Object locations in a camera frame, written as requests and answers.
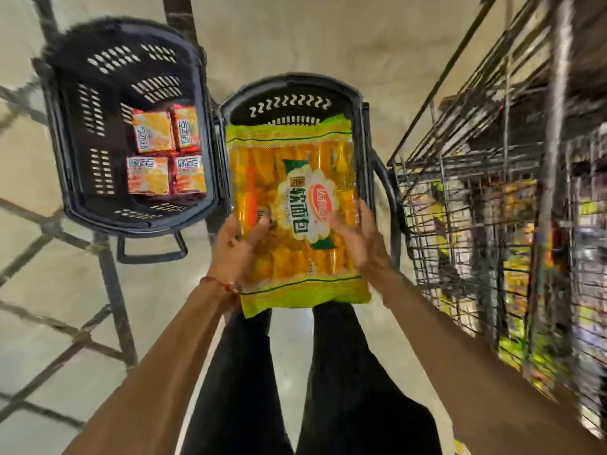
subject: shopping basket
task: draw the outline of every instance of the shopping basket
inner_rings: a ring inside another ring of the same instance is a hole
[[[34,66],[41,79],[66,217],[118,236],[121,263],[183,258],[179,230],[217,204],[204,53],[152,21],[101,19],[67,31]],[[127,191],[125,158],[135,155],[131,115],[178,102],[195,106],[207,193],[159,201]],[[179,251],[125,255],[125,238],[174,234]]]
[[[234,125],[315,125],[345,115],[352,122],[356,186],[360,198],[373,207],[373,167],[368,104],[360,92],[336,79],[312,73],[264,78],[240,89],[219,105],[217,140],[222,144],[222,176],[229,185],[225,128]],[[230,189],[226,189],[231,198]]]

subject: leg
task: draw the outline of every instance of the leg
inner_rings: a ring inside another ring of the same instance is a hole
[[[439,454],[434,419],[407,398],[368,348],[354,308],[314,308],[314,353],[297,444],[301,455]]]
[[[245,320],[235,313],[224,330],[181,455],[292,454],[269,350],[266,310]]]

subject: white flower-shaped label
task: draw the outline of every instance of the white flower-shaped label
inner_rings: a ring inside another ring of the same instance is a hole
[[[306,239],[315,249],[331,249],[327,212],[337,210],[335,184],[322,170],[312,171],[307,161],[284,160],[286,180],[278,185],[276,218],[297,240]]]

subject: red string bracelet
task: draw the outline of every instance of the red string bracelet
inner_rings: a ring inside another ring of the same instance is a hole
[[[217,284],[219,284],[221,287],[223,287],[227,293],[230,294],[230,296],[234,299],[234,300],[239,300],[240,299],[240,291],[238,290],[238,288],[236,287],[236,284],[234,284],[233,282],[229,282],[228,284],[224,284],[223,282],[221,282],[220,280],[218,280],[217,278],[213,277],[213,276],[203,276],[200,279],[200,282],[202,281],[213,281],[216,282]]]

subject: red logo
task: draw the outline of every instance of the red logo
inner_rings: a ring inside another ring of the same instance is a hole
[[[321,184],[312,185],[309,190],[310,204],[312,205],[312,211],[318,220],[327,220],[327,212],[333,210],[331,204],[331,198],[326,188]]]

